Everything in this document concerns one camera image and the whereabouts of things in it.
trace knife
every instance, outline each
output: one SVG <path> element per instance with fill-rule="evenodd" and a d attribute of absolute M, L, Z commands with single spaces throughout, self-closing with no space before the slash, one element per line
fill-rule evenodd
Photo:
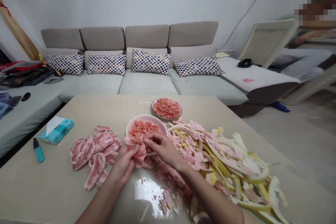
<path fill-rule="evenodd" d="M 37 156 L 37 161 L 39 163 L 42 163 L 44 161 L 44 156 L 43 156 L 42 149 L 36 138 L 34 138 L 33 140 L 33 146 L 34 146 L 35 154 Z"/>

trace person's left hand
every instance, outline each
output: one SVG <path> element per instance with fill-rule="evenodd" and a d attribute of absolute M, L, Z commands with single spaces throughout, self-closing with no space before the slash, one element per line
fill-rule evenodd
<path fill-rule="evenodd" d="M 128 150 L 127 146 L 121 147 L 117 158 L 110 171 L 110 176 L 121 186 L 124 186 L 130 177 L 135 166 L 132 157 L 138 152 L 139 145 L 134 145 L 133 149 Z"/>

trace checkered pillow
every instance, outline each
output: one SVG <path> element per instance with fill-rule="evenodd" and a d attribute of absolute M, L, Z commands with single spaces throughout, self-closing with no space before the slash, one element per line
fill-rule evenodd
<path fill-rule="evenodd" d="M 83 73 L 84 55 L 49 54 L 47 57 L 49 66 L 55 70 L 71 75 L 82 75 Z"/>
<path fill-rule="evenodd" d="M 169 75 L 171 54 L 155 54 L 133 49 L 132 72 L 152 72 Z"/>
<path fill-rule="evenodd" d="M 126 55 L 89 55 L 87 74 L 125 75 Z"/>
<path fill-rule="evenodd" d="M 216 57 L 185 59 L 174 62 L 175 69 L 180 77 L 190 75 L 221 75 L 223 70 L 218 65 Z"/>

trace tissue box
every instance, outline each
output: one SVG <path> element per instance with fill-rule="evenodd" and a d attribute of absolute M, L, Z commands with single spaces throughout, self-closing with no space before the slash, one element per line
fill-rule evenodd
<path fill-rule="evenodd" d="M 57 145 L 73 125 L 74 122 L 72 120 L 64 119 L 48 135 L 46 135 L 47 130 L 45 130 L 38 136 L 38 138 L 43 142 Z"/>

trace sofa seat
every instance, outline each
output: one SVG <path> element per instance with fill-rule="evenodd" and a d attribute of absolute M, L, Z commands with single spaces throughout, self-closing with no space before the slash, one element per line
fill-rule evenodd
<path fill-rule="evenodd" d="M 213 95 L 226 106 L 240 105 L 248 100 L 242 91 L 218 76 L 180 77 L 173 68 L 169 75 L 179 95 Z"/>
<path fill-rule="evenodd" d="M 117 95 L 123 76 L 112 74 L 93 74 L 88 75 L 84 70 L 82 76 L 64 89 L 59 98 L 68 103 L 75 95 L 86 94 L 112 94 Z"/>
<path fill-rule="evenodd" d="M 53 84 L 43 82 L 35 86 L 9 89 L 11 96 L 23 96 L 30 93 L 27 101 L 20 101 L 0 120 L 0 157 L 17 145 L 25 136 L 35 130 L 48 118 L 62 101 L 60 92 L 79 79 L 79 76 L 64 75 L 64 80 Z"/>
<path fill-rule="evenodd" d="M 131 72 L 126 69 L 119 94 L 122 95 L 177 95 L 172 80 L 169 76 L 145 73 L 145 72 Z"/>

